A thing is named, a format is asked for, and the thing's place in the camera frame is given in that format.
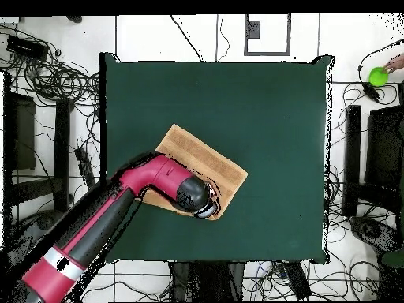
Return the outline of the person's hand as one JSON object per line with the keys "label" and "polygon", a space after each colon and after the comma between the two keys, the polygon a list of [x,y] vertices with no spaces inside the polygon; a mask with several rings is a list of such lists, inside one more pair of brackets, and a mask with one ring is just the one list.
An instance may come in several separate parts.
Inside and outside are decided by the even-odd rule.
{"label": "person's hand", "polygon": [[392,58],[388,63],[383,67],[385,71],[388,73],[393,73],[397,70],[404,68],[404,54],[399,54]]}

